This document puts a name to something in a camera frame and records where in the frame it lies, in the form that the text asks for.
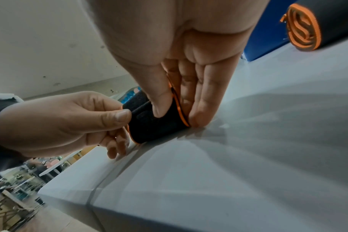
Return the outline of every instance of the black sleeve cuff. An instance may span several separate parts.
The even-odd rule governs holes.
[[[17,103],[16,99],[0,100],[0,112],[6,107]],[[22,165],[28,158],[23,157],[19,152],[4,148],[0,145],[0,172],[6,169]]]

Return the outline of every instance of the rolled black fabric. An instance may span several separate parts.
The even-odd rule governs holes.
[[[162,118],[154,117],[151,102],[142,91],[126,102],[123,109],[129,109],[132,112],[132,120],[127,129],[136,143],[155,140],[189,127],[174,92],[171,107]]]
[[[296,48],[315,50],[348,35],[348,0],[299,0],[281,21]]]

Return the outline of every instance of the blue bin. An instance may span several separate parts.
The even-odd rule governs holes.
[[[271,0],[250,35],[243,58],[255,60],[289,42],[286,25],[280,22],[296,0]]]

